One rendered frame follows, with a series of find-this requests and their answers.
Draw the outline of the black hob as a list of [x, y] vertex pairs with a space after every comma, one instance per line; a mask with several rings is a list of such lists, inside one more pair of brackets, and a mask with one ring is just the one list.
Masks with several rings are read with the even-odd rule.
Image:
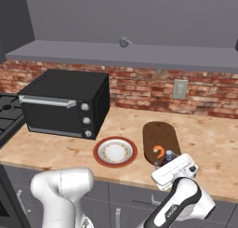
[[25, 119], [18, 96], [0, 92], [0, 150], [24, 123]]

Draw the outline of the white plate with red rim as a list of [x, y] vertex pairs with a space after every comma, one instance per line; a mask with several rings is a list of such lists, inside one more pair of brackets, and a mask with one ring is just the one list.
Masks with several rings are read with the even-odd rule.
[[130, 139], [113, 136], [99, 141], [94, 147], [93, 155], [104, 167], [122, 168], [136, 159], [138, 149]]

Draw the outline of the grey round cabinet knob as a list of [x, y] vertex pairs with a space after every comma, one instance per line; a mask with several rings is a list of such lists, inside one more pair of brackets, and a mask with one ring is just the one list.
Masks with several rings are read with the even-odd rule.
[[128, 47], [129, 45], [132, 45], [132, 42], [126, 37], [121, 37], [119, 40], [119, 45], [120, 47]]

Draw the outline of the grey base cabinet door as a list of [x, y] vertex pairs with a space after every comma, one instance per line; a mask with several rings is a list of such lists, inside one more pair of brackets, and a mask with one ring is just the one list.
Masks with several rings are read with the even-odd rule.
[[111, 228], [109, 187], [106, 181], [95, 181], [82, 200], [82, 208], [95, 228]]
[[33, 196], [31, 192], [31, 181], [38, 173], [38, 170], [27, 168], [17, 168], [4, 165], [7, 176], [17, 194], [18, 190], [22, 190], [21, 198], [27, 209], [32, 212], [26, 215], [26, 218], [32, 228], [42, 228], [43, 223], [43, 206]]
[[110, 204], [111, 227], [115, 228], [115, 211], [121, 209], [121, 228], [137, 228], [152, 213], [151, 210]]

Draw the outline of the grey wall outlet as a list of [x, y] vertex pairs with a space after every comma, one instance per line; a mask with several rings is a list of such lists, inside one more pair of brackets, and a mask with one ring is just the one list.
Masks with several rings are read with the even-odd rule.
[[174, 81], [174, 86], [173, 86], [173, 98], [185, 100], [187, 88], [188, 88], [187, 80], [176, 79]]

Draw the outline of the black toaster oven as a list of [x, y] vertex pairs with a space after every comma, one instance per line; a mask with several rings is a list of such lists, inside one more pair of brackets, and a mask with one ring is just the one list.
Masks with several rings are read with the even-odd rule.
[[[19, 95], [77, 102], [70, 109], [21, 103], [27, 127], [31, 132], [94, 140], [110, 109], [109, 75], [49, 69], [22, 89]], [[88, 111], [81, 109], [82, 103], [88, 104]], [[90, 124], [83, 123], [84, 117], [90, 118]], [[86, 130], [92, 132], [91, 137], [85, 135]]]

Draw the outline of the grey wall cabinet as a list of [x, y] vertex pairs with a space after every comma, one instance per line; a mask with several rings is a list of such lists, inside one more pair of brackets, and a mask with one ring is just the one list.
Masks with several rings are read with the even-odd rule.
[[238, 0], [26, 1], [35, 40], [7, 60], [238, 74]]

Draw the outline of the dark grey range hood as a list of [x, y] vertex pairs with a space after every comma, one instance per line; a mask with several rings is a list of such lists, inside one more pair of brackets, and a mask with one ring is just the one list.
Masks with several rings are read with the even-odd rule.
[[0, 63], [6, 54], [34, 41], [26, 0], [0, 0]]

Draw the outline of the dark brown cutting board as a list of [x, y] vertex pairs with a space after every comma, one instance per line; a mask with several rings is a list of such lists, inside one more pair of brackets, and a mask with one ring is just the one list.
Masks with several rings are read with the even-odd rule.
[[159, 161], [160, 165], [165, 161], [165, 154], [159, 159], [156, 158], [158, 153], [152, 150], [155, 145], [161, 145], [165, 152], [171, 150], [174, 155], [181, 155], [176, 130], [170, 124], [160, 121], [149, 122], [144, 125], [142, 134], [144, 156], [153, 166], [155, 161]]

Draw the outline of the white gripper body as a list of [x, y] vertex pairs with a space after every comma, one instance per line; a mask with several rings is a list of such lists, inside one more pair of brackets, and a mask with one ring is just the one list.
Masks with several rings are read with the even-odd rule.
[[172, 187], [178, 177], [195, 177], [195, 163], [188, 154], [182, 154], [179, 158], [163, 165], [152, 173], [152, 180], [162, 191]]

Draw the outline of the orange shrimp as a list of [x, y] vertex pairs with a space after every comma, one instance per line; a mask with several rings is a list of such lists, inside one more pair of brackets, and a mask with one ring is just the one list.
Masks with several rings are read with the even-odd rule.
[[163, 157], [165, 154], [165, 149], [161, 145], [153, 146], [152, 150], [154, 153], [158, 153], [158, 155], [156, 156], [157, 159]]

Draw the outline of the grey drawer front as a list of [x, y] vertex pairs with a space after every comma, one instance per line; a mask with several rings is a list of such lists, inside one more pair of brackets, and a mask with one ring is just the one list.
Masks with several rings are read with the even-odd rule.
[[109, 184], [109, 197], [110, 201], [114, 204], [131, 206], [135, 208], [153, 209], [157, 206], [151, 203], [152, 194], [156, 199], [165, 199], [167, 196], [167, 192], [117, 183]]

